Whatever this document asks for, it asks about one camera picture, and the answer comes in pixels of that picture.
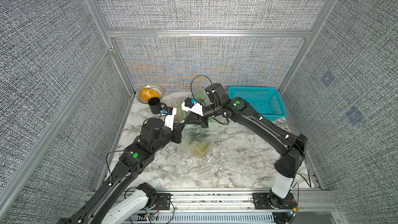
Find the yellow pineapple with green crown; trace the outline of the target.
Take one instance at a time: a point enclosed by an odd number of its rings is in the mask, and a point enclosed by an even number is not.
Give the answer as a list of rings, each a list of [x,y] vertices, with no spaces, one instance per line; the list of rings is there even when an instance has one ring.
[[[214,141],[210,134],[190,134],[189,151],[190,154],[202,158],[208,156],[214,148]]]

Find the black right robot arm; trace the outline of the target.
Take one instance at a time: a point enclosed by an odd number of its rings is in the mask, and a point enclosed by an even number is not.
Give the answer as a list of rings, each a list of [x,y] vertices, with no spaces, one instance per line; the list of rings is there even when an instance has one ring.
[[[272,208],[281,209],[289,201],[288,194],[305,159],[307,137],[294,135],[275,125],[243,98],[231,99],[221,84],[212,84],[205,92],[210,100],[207,106],[201,105],[194,97],[188,97],[182,103],[182,110],[188,114],[184,123],[207,128],[209,119],[221,116],[247,127],[268,142],[279,153],[274,163],[277,174],[268,200]]]

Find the clear green zip-top bag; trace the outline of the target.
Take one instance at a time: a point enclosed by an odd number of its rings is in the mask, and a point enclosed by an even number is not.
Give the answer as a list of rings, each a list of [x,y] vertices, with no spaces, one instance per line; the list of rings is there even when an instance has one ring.
[[[194,97],[201,102],[201,104],[208,106],[210,105],[210,99],[207,96],[204,88],[200,88],[194,92]],[[183,123],[185,118],[188,115],[188,112],[184,112],[181,109],[182,102],[187,98],[187,96],[180,97],[178,101],[174,104],[174,107],[177,108],[177,115],[175,117],[175,122]],[[177,152],[181,155],[190,155],[189,151],[189,136],[190,134],[210,134],[210,137],[215,142],[218,135],[221,132],[222,126],[215,121],[208,121],[209,127],[202,128],[200,125],[194,124],[186,124],[184,130],[182,131],[182,142],[177,146]]]

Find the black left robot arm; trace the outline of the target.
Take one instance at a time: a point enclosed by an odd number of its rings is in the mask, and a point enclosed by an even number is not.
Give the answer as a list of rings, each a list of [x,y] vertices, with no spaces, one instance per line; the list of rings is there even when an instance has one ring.
[[[169,128],[162,119],[148,119],[141,134],[122,151],[110,176],[91,199],[73,216],[61,218],[58,223],[100,224],[125,188],[153,162],[156,152],[170,142],[181,143],[184,127],[183,123],[174,123]]]

